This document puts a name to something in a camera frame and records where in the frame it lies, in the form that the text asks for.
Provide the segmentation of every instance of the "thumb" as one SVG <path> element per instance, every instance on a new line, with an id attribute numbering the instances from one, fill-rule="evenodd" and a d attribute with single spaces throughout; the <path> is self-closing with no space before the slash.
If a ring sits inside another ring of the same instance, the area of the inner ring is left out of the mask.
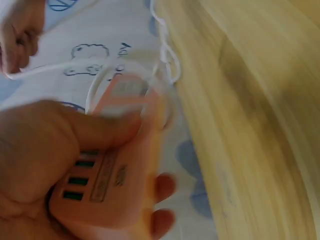
<path id="1" fill-rule="evenodd" d="M 0 32 L 1 68 L 5 73 L 11 73 L 17 65 L 18 46 L 15 30 L 12 25 L 4 24 Z"/>
<path id="2" fill-rule="evenodd" d="M 81 151 L 106 150 L 118 147 L 132 139 L 141 126 L 140 112 L 131 112 L 120 118 L 84 115 L 68 110 L 68 121 Z"/>

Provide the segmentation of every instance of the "cable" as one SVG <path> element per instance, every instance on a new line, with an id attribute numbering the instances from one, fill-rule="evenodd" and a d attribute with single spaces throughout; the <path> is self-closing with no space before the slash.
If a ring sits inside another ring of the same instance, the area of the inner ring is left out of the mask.
<path id="1" fill-rule="evenodd" d="M 181 70 L 181 63 L 180 60 L 175 53 L 175 51 L 169 46 L 168 44 L 168 38 L 169 38 L 169 30 L 167 27 L 167 23 L 163 18 L 158 17 L 155 11 L 155 0 L 150 0 L 150 12 L 151 15 L 154 17 L 155 20 L 158 21 L 160 24 L 160 41 L 161 41 L 161 48 L 160 48 L 160 59 L 162 62 L 165 63 L 166 66 L 166 71 L 168 74 L 168 78 L 171 84 L 175 84 L 181 77 L 182 75 L 182 70 Z M 171 63 L 170 60 L 168 59 L 167 53 L 170 53 L 171 58 L 173 59 L 173 63 L 175 64 L 176 67 L 176 76 L 172 76 L 172 69 L 171 69 Z"/>

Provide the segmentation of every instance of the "wood grain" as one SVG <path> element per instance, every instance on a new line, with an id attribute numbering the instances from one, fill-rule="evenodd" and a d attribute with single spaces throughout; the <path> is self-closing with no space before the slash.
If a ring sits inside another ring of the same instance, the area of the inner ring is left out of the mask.
<path id="1" fill-rule="evenodd" d="M 221 240 L 320 239 L 320 2 L 159 0 Z"/>

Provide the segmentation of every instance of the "white cable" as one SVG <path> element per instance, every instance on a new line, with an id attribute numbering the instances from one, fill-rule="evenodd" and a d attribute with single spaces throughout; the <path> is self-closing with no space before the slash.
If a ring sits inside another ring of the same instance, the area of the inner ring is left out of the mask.
<path id="1" fill-rule="evenodd" d="M 160 59 L 162 62 L 165 63 L 166 71 L 168 74 L 168 78 L 171 84 L 176 83 L 182 74 L 181 70 L 181 63 L 180 60 L 175 53 L 175 51 L 169 46 L 168 44 L 168 38 L 169 38 L 169 30 L 167 27 L 167 23 L 163 18 L 158 17 L 155 11 L 155 0 L 150 0 L 150 12 L 151 15 L 154 17 L 155 20 L 157 20 L 160 24 L 160 41 L 161 41 L 161 48 L 160 48 Z M 167 53 L 170 53 L 171 58 L 173 59 L 173 63 L 176 67 L 176 75 L 175 77 L 172 76 L 172 69 L 171 69 L 171 63 L 168 59 Z"/>
<path id="2" fill-rule="evenodd" d="M 54 63 L 54 64 L 48 64 L 44 66 L 38 66 L 33 69 L 30 69 L 25 72 L 20 72 L 20 73 L 14 73 L 14 74 L 9 74 L 5 73 L 6 77 L 10 80 L 16 80 L 16 79 L 22 79 L 29 77 L 34 74 L 39 74 L 42 72 L 46 71 L 51 71 L 55 69 L 60 69 L 60 68 L 68 68 L 68 67 L 73 67 L 73 66 L 79 66 L 79 65 L 85 65 L 85 64 L 101 64 L 101 62 L 105 62 L 106 58 L 104 57 L 91 57 L 91 58 L 84 58 L 84 59 L 76 59 L 76 60 L 70 60 L 70 61 L 65 61 L 61 63 Z"/>

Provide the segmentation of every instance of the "blue pattern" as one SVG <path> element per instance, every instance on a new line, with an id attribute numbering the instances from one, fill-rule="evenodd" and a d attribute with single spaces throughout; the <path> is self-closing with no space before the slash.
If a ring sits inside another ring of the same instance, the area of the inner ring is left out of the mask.
<path id="1" fill-rule="evenodd" d="M 77 104 L 74 104 L 72 102 L 66 102 L 66 101 L 60 101 L 59 103 L 61 103 L 62 105 L 66 106 L 66 107 L 70 107 L 74 110 L 76 110 L 79 113 L 85 113 L 85 108 L 82 106 L 79 106 Z"/>
<path id="2" fill-rule="evenodd" d="M 194 209 L 202 216 L 213 219 L 198 158 L 191 140 L 185 141 L 177 147 L 176 158 L 181 166 L 197 179 L 193 192 L 190 195 L 190 201 Z"/>
<path id="3" fill-rule="evenodd" d="M 0 75 L 0 102 L 11 97 L 22 84 L 22 80 L 9 80 Z"/>
<path id="4" fill-rule="evenodd" d="M 46 0 L 49 8 L 55 12 L 63 12 L 72 8 L 78 0 Z"/>
<path id="5" fill-rule="evenodd" d="M 151 0 L 144 0 L 144 6 L 149 10 L 150 9 L 150 2 Z M 158 30 L 157 30 L 157 22 L 156 19 L 152 16 L 148 23 L 149 32 L 155 36 L 158 37 Z"/>

